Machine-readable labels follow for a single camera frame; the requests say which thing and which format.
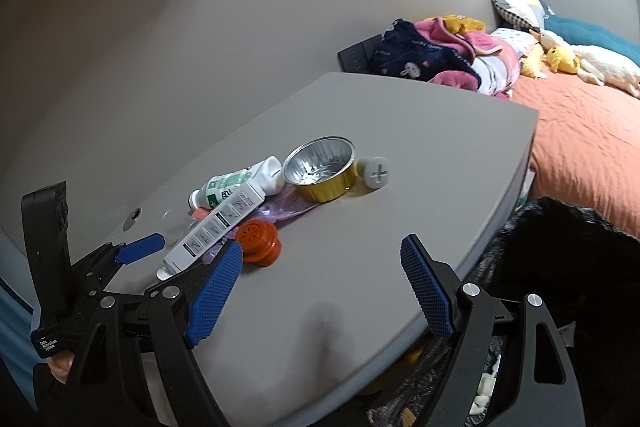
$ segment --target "gold foil container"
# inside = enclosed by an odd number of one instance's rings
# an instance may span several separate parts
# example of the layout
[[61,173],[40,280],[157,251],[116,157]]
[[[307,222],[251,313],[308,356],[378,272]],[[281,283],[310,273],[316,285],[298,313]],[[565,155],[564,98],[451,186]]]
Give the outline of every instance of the gold foil container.
[[318,138],[294,150],[284,161],[282,172],[305,200],[325,203],[353,185],[355,157],[356,149],[346,138]]

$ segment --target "pink bedspread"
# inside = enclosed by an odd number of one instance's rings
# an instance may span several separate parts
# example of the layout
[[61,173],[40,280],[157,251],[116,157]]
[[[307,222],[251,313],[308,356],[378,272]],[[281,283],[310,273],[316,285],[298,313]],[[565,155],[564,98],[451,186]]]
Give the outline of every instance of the pink bedspread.
[[640,100],[613,87],[551,73],[521,76],[513,101],[540,111],[534,196],[594,208],[640,237]]

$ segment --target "table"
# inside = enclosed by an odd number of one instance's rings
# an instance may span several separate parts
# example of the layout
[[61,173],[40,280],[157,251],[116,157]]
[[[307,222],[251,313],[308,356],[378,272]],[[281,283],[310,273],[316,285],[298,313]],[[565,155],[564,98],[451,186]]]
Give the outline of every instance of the table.
[[[141,204],[134,241],[211,175],[269,155],[284,160],[321,136],[358,157],[386,156],[390,181],[353,190],[280,230],[273,266],[246,269],[208,339],[194,350],[233,427],[302,426],[357,393],[424,330],[399,260],[416,233],[464,275],[513,210],[537,113],[474,92],[412,80],[329,73],[231,133]],[[108,290],[141,292],[164,253],[125,267]]]

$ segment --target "bowl rim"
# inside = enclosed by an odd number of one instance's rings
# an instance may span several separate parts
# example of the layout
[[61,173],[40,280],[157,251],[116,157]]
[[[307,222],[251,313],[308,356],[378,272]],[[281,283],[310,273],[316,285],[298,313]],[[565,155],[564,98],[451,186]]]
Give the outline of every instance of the bowl rim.
[[[340,169],[338,172],[336,172],[333,176],[325,180],[322,180],[321,182],[296,183],[295,181],[290,180],[289,177],[287,176],[287,167],[289,166],[289,163],[294,158],[294,156],[296,156],[296,154],[301,152],[304,148],[310,145],[313,145],[314,143],[318,143],[325,140],[342,140],[343,142],[346,142],[349,145],[351,149],[351,157],[349,158],[349,161],[345,164],[345,166],[342,169]],[[290,185],[295,185],[297,187],[313,187],[314,185],[319,185],[324,182],[333,180],[338,176],[340,176],[340,174],[343,174],[343,172],[345,172],[347,169],[349,169],[353,165],[355,158],[356,158],[356,148],[351,140],[348,140],[342,136],[323,136],[321,138],[316,138],[315,140],[311,140],[309,142],[306,142],[305,144],[302,144],[300,147],[298,147],[292,153],[290,153],[289,156],[287,156],[287,159],[284,160],[284,163],[282,164],[282,176],[284,177],[284,180]]]

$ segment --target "purple plastic wrapper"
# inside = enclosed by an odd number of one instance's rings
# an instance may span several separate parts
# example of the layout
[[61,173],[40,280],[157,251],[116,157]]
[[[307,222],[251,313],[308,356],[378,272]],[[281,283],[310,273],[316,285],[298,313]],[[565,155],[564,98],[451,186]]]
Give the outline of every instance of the purple plastic wrapper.
[[[261,221],[267,221],[268,223],[276,223],[277,221],[286,221],[292,219],[301,214],[305,214],[310,211],[317,203],[311,203],[306,201],[305,198],[300,196],[296,192],[296,188],[293,185],[285,185],[282,192],[276,194],[271,198],[267,198],[263,204],[256,208],[251,214],[246,216],[242,222],[249,219],[260,219]],[[222,249],[227,239],[233,239],[236,237],[236,232],[240,227],[235,227],[229,230],[225,237],[220,239],[213,247],[209,248],[206,253],[201,257],[204,264],[210,264],[218,252]]]

